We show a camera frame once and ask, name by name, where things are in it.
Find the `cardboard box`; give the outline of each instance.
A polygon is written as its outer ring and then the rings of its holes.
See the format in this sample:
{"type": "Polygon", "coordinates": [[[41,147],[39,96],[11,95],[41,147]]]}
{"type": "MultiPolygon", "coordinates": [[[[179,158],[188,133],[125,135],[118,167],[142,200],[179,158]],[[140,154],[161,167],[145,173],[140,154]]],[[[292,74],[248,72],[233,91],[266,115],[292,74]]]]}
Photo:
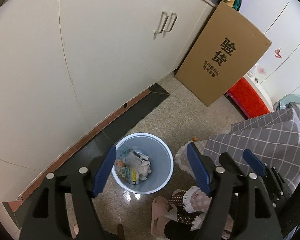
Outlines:
{"type": "Polygon", "coordinates": [[[176,78],[210,106],[261,58],[271,41],[239,12],[220,3],[176,78]]]}

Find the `cabinet handle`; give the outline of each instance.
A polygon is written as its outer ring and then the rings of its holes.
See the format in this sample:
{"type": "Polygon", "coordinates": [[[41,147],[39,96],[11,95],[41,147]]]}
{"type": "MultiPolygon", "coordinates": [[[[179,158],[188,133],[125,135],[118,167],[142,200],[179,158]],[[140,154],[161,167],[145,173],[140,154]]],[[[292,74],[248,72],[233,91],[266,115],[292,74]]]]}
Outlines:
{"type": "Polygon", "coordinates": [[[164,30],[165,33],[171,32],[171,30],[172,30],[174,24],[176,23],[176,20],[177,20],[177,18],[178,18],[178,15],[177,15],[175,12],[172,12],[172,13],[171,13],[171,18],[172,18],[173,15],[174,15],[174,20],[173,20],[173,22],[172,22],[172,24],[171,24],[171,27],[170,27],[170,29],[169,29],[168,31],[167,31],[167,30],[164,30]]]}
{"type": "Polygon", "coordinates": [[[164,27],[165,27],[165,25],[166,25],[166,23],[167,23],[167,21],[168,21],[169,15],[167,14],[167,12],[166,12],[166,11],[162,11],[162,14],[164,14],[166,17],[165,17],[165,19],[164,19],[164,21],[163,21],[161,30],[160,30],[160,31],[159,31],[159,30],[156,30],[156,31],[154,32],[155,34],[162,33],[162,32],[163,32],[163,29],[164,29],[164,27]]]}

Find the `butterfly sticker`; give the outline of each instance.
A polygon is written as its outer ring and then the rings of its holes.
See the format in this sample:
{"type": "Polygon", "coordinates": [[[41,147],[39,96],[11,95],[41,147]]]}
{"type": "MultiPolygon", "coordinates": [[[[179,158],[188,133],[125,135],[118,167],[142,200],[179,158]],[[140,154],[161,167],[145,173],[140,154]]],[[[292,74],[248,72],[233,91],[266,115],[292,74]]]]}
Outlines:
{"type": "Polygon", "coordinates": [[[281,49],[276,49],[276,50],[274,51],[274,52],[275,52],[275,55],[274,55],[275,57],[277,57],[277,58],[282,58],[281,55],[279,54],[280,50],[281,50],[281,49]]]}

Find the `trash can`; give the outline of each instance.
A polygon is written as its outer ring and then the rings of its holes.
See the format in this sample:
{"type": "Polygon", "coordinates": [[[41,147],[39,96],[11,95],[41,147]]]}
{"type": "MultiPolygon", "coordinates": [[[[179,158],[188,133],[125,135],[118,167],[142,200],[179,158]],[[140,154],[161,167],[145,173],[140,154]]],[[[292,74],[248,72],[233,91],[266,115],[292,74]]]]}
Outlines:
{"type": "Polygon", "coordinates": [[[124,189],[136,194],[151,194],[162,189],[173,172],[173,157],[169,147],[157,136],[149,133],[134,133],[124,137],[116,145],[117,159],[125,152],[133,149],[149,156],[151,173],[146,181],[137,185],[122,180],[112,167],[115,181],[124,189]]]}

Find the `metal rivet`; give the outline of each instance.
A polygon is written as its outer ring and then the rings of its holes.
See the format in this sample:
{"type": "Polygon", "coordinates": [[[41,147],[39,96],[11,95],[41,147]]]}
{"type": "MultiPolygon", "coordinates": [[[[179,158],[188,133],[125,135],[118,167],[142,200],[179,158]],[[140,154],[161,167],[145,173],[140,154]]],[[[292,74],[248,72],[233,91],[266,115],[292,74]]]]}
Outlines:
{"type": "Polygon", "coordinates": [[[217,172],[217,173],[224,173],[225,171],[226,171],[226,170],[225,170],[224,167],[221,167],[221,166],[216,167],[216,172],[217,172]]]}
{"type": "Polygon", "coordinates": [[[47,179],[53,179],[53,178],[54,178],[54,173],[53,173],[53,172],[49,172],[49,173],[46,175],[46,178],[47,178],[47,179]]]}
{"type": "Polygon", "coordinates": [[[88,168],[87,167],[81,167],[80,169],[79,169],[79,173],[81,173],[81,174],[85,174],[85,173],[87,173],[88,172],[88,168]]]}
{"type": "Polygon", "coordinates": [[[251,179],[256,179],[258,176],[255,173],[252,172],[252,173],[249,174],[249,177],[251,179]]]}

